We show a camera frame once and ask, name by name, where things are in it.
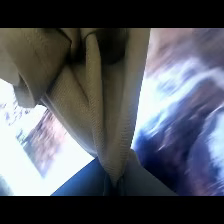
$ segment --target brown fabric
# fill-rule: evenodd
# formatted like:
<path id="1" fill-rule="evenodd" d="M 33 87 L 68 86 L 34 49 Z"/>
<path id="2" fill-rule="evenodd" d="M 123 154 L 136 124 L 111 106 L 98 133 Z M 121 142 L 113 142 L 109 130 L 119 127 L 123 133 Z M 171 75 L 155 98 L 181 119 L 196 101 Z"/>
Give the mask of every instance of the brown fabric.
<path id="1" fill-rule="evenodd" d="M 130 152 L 149 29 L 4 28 L 0 38 L 20 74 L 11 82 L 19 104 L 44 102 L 116 184 Z"/>

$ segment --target draped fabric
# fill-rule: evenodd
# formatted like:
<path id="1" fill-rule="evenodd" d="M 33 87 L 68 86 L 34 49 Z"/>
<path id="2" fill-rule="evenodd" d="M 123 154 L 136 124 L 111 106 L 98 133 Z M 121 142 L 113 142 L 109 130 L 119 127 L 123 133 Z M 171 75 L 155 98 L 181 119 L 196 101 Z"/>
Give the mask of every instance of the draped fabric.
<path id="1" fill-rule="evenodd" d="M 0 78 L 14 86 L 20 106 L 45 104 L 116 185 L 130 153 L 148 41 L 148 28 L 2 28 L 0 66 L 10 67 Z"/>

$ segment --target beige curtain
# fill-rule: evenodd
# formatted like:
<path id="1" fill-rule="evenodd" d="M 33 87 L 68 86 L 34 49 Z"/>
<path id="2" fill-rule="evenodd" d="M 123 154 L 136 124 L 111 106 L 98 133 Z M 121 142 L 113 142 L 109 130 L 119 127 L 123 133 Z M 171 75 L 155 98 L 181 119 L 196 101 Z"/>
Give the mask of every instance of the beige curtain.
<path id="1" fill-rule="evenodd" d="M 44 103 L 115 185 L 130 152 L 149 29 L 2 28 L 0 41 L 0 77 L 19 105 Z"/>

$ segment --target tan cloth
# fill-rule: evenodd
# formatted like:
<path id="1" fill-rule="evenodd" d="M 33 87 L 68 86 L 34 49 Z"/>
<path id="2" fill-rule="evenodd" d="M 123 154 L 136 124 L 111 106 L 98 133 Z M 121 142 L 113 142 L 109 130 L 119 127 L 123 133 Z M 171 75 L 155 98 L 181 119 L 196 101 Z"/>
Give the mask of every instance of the tan cloth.
<path id="1" fill-rule="evenodd" d="M 0 77 L 19 104 L 44 102 L 116 184 L 130 152 L 149 29 L 4 28 L 0 40 L 18 69 Z"/>

